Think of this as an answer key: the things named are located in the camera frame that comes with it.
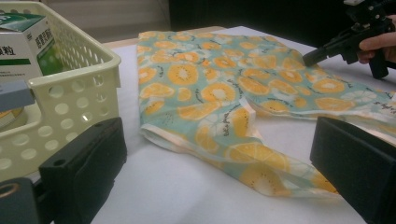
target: cloth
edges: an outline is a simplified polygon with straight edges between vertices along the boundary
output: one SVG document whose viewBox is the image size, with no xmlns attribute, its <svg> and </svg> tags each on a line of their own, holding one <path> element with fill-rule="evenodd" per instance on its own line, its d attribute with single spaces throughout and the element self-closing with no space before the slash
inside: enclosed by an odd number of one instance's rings
<svg viewBox="0 0 396 224">
<path fill-rule="evenodd" d="M 137 63 L 141 133 L 265 195 L 336 189 L 311 164 L 265 145 L 256 116 L 327 116 L 396 135 L 393 92 L 305 67 L 298 51 L 271 36 L 145 32 Z"/>
</svg>

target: human hand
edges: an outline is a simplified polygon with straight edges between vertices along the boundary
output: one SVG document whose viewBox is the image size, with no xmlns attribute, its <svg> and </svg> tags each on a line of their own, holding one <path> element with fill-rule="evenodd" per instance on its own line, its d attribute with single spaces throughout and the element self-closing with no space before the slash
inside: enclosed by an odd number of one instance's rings
<svg viewBox="0 0 396 224">
<path fill-rule="evenodd" d="M 396 15 L 389 16 L 396 25 Z M 396 63 L 396 32 L 370 37 L 360 42 L 358 53 L 360 63 L 368 63 L 375 56 L 376 49 L 384 51 L 385 60 Z"/>
</svg>

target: wooden edge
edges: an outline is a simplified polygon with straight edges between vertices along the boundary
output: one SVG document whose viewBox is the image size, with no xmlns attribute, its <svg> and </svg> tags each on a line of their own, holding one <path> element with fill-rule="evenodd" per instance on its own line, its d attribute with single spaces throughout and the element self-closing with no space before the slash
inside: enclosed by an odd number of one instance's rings
<svg viewBox="0 0 396 224">
<path fill-rule="evenodd" d="M 213 32 L 213 31 L 218 31 L 218 30 L 223 30 L 225 29 L 224 27 L 221 26 L 209 26 L 205 28 L 198 28 L 198 29 L 193 29 L 193 30 L 188 30 L 189 32 L 195 32 L 195 33 L 206 33 L 206 32 Z M 131 39 L 125 39 L 125 40 L 119 40 L 119 41 L 113 41 L 113 42 L 108 42 L 104 43 L 106 47 L 110 49 L 116 49 L 116 48 L 121 48 L 121 47 L 126 47 L 126 46 L 131 46 L 137 44 L 138 38 L 131 38 Z"/>
</svg>

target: table surface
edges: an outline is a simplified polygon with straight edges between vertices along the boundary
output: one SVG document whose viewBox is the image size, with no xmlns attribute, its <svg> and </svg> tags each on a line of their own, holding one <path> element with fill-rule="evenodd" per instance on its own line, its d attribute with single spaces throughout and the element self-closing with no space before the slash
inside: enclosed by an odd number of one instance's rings
<svg viewBox="0 0 396 224">
<path fill-rule="evenodd" d="M 198 30 L 202 31 L 266 35 L 247 27 Z M 278 40 L 302 54 L 312 50 L 283 38 Z M 118 96 L 128 158 L 106 203 L 92 223 L 365 223 L 342 198 L 264 196 L 204 161 L 168 151 L 146 140 L 139 133 L 136 41 L 131 39 L 107 44 L 122 59 Z M 347 65 L 340 56 L 319 65 L 344 79 L 384 91 L 396 90 L 395 70 L 389 69 L 390 74 L 386 78 L 377 80 L 372 78 L 368 65 Z M 256 118 L 255 123 L 269 147 L 310 162 L 314 121 Z"/>
</svg>

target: black device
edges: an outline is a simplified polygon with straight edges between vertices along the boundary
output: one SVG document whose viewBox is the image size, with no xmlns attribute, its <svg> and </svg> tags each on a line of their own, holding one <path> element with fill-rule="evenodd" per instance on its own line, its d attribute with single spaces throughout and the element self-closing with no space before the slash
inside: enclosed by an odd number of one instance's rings
<svg viewBox="0 0 396 224">
<path fill-rule="evenodd" d="M 383 0 L 376 2 L 374 0 L 346 0 L 344 3 L 351 5 L 346 14 L 355 24 L 341 32 L 329 43 L 315 49 L 303 56 L 305 65 L 321 62 L 328 57 L 341 54 L 347 64 L 358 61 L 357 52 L 359 43 L 368 37 L 382 35 L 384 33 L 394 32 L 395 26 L 392 20 L 387 18 L 384 5 L 395 2 L 394 0 Z M 374 78 L 382 78 L 388 75 L 388 67 L 396 68 L 395 63 L 385 60 L 382 49 L 375 52 L 374 58 L 369 62 L 370 69 Z"/>
<path fill-rule="evenodd" d="M 121 118 L 92 125 L 39 166 L 35 183 L 0 183 L 0 224 L 91 223 L 126 155 Z"/>
<path fill-rule="evenodd" d="M 396 223 L 395 146 L 347 122 L 318 118 L 310 160 L 367 223 Z"/>
</svg>

